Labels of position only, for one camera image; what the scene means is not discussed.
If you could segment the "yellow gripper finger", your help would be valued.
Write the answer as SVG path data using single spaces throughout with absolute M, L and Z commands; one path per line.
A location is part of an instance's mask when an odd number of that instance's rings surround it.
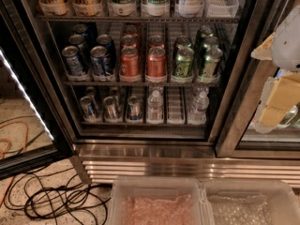
M 258 122 L 265 128 L 275 128 L 285 114 L 299 102 L 299 73 L 287 73 L 278 79 L 269 78 L 262 90 Z
M 251 57 L 258 60 L 271 60 L 274 35 L 272 33 L 261 45 L 254 49 L 251 52 Z

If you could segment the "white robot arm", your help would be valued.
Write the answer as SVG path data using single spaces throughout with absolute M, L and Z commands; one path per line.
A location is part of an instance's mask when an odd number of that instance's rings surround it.
M 300 102 L 300 6 L 291 10 L 251 57 L 284 70 L 279 78 L 269 77 L 265 82 L 255 114 L 255 130 L 268 133 Z

